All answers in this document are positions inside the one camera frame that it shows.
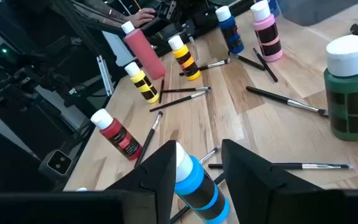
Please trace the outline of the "large blue paint bottle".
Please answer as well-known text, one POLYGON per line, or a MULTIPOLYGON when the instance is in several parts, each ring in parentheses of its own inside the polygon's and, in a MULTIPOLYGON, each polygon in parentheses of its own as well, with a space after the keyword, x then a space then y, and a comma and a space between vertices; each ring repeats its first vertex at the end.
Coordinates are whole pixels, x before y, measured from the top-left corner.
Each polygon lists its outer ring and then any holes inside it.
POLYGON ((271 14, 273 14, 274 17, 278 17, 280 15, 278 0, 267 0, 267 1, 271 14))

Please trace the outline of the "person's hand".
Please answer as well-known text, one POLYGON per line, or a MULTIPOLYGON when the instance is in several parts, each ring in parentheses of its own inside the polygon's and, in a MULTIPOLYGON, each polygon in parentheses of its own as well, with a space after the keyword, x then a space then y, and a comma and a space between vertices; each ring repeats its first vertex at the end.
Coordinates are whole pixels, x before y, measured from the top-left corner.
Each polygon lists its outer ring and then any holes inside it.
POLYGON ((155 18, 155 10, 152 8, 143 8, 140 9, 134 15, 130 15, 127 17, 128 21, 131 21, 134 27, 140 27, 155 18))

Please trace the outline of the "silver metal bracket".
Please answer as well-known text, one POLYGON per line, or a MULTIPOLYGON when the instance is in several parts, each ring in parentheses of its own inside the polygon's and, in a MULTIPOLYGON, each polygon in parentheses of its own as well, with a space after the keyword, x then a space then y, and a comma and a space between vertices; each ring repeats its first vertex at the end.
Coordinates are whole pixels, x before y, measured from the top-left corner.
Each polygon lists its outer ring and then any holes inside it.
POLYGON ((101 55, 96 57, 97 59, 97 63, 99 66, 99 70, 101 72, 101 76, 103 79, 103 83, 104 83, 104 88, 106 90, 106 94, 107 96, 111 96, 113 94, 113 84, 111 81, 111 76, 108 70, 108 67, 106 65, 106 61, 102 58, 101 55))

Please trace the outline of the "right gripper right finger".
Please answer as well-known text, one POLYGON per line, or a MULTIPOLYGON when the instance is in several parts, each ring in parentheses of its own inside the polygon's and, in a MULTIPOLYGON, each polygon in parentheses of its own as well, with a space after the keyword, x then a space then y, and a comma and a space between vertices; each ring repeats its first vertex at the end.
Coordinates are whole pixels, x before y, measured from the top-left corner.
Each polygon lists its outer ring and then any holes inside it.
POLYGON ((222 140, 224 175, 240 224, 318 224, 320 188, 230 140, 222 140))

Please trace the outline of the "black aluminium table frame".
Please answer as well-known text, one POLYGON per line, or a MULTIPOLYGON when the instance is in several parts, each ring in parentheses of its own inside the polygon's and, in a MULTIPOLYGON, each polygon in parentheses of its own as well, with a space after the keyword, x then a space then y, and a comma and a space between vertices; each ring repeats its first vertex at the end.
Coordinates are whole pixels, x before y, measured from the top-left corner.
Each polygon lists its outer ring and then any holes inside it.
POLYGON ((90 51, 96 57, 101 55, 106 61, 114 88, 114 84, 124 76, 124 68, 117 65, 117 57, 103 33, 122 35, 123 32, 111 25, 111 19, 77 0, 52 0, 52 2, 90 51))

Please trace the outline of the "dark green paint bottle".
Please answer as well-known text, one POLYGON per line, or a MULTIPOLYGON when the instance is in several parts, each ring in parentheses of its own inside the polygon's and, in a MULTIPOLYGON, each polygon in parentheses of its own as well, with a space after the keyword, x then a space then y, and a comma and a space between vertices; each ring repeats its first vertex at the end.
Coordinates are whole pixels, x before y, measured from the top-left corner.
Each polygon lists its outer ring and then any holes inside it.
POLYGON ((324 84, 333 134, 358 141, 358 35, 345 35, 326 46, 324 84))

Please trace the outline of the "light blue paint bottle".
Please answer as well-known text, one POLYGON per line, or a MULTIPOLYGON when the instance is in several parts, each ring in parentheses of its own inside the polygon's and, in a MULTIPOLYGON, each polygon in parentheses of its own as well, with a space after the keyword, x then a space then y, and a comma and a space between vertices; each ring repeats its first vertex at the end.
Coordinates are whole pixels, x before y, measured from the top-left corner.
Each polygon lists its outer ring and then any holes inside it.
POLYGON ((229 214, 228 199, 197 158, 189 155, 179 142, 176 152, 175 193, 205 224, 221 224, 229 214))

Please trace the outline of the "small dark blue paint bottle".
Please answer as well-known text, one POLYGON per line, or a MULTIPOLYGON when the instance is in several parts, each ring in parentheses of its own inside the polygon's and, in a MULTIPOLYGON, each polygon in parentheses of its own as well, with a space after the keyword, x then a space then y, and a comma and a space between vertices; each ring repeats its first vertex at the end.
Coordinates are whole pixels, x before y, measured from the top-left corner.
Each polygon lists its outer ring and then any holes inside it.
POLYGON ((244 44, 238 33, 234 16, 228 6, 219 7, 216 11, 219 28, 223 34, 227 48, 232 54, 238 54, 244 50, 244 44))

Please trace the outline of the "grey translucent plastic bin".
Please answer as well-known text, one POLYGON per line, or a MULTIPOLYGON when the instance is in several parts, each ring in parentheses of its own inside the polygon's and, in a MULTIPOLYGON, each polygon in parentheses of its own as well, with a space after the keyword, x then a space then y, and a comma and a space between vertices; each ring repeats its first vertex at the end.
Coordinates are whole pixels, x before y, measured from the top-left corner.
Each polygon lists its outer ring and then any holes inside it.
POLYGON ((282 16, 300 26, 317 24, 355 4, 358 0, 277 0, 282 16))

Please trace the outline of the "small red paint bottle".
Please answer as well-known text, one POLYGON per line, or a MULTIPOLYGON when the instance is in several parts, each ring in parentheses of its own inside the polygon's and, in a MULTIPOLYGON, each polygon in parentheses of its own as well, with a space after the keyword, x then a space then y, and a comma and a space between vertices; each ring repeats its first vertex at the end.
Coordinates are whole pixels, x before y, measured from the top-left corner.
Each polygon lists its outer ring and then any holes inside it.
POLYGON ((95 112, 91 122, 99 128, 99 132, 129 161, 138 159, 142 152, 142 145, 104 108, 95 112))

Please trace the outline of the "large coral red paint bottle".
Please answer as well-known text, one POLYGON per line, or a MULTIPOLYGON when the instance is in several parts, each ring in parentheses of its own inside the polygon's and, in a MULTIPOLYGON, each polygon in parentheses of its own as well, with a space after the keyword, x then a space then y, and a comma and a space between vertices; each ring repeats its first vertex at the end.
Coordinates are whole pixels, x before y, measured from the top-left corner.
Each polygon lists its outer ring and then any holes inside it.
POLYGON ((131 21, 123 23, 121 29, 126 34, 124 40, 139 62, 142 64, 144 70, 149 76, 156 80, 165 75, 166 69, 152 48, 150 42, 146 39, 144 33, 135 28, 131 21))

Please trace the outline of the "small pink paint bottle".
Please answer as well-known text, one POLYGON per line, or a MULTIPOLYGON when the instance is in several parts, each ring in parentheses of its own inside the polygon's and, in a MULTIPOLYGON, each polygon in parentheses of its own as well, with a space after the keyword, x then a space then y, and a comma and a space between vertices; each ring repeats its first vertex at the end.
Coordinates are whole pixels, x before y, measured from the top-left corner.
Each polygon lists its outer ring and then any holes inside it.
POLYGON ((266 62, 274 62, 283 55, 280 37, 274 15, 267 0, 261 0, 250 7, 253 28, 259 43, 261 55, 266 62))

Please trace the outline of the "deep yellow paint bottle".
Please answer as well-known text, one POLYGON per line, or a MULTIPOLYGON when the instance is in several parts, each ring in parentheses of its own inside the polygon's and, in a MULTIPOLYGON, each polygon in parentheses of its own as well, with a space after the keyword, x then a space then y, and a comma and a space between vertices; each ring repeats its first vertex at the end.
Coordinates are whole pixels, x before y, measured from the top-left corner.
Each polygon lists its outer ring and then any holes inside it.
POLYGON ((184 76, 186 76, 189 80, 197 79, 201 75, 201 72, 187 45, 183 43, 181 37, 179 35, 173 36, 168 40, 168 44, 170 45, 173 55, 184 76))

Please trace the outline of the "lemon yellow paint bottle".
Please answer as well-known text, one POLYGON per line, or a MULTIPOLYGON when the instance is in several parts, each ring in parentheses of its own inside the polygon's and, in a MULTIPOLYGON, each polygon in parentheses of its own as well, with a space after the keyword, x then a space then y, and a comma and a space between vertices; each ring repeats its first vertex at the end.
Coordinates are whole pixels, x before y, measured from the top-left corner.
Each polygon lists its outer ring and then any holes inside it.
POLYGON ((131 62, 124 69, 147 103, 155 103, 159 99, 157 89, 153 86, 145 72, 141 70, 135 62, 131 62))

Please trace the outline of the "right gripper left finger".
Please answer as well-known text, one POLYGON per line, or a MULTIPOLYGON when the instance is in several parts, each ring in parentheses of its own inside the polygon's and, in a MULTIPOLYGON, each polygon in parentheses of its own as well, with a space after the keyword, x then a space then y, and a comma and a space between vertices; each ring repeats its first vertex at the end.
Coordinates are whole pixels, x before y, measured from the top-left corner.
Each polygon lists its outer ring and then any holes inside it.
POLYGON ((169 224, 176 179, 176 141, 169 140, 106 190, 119 205, 112 224, 169 224))

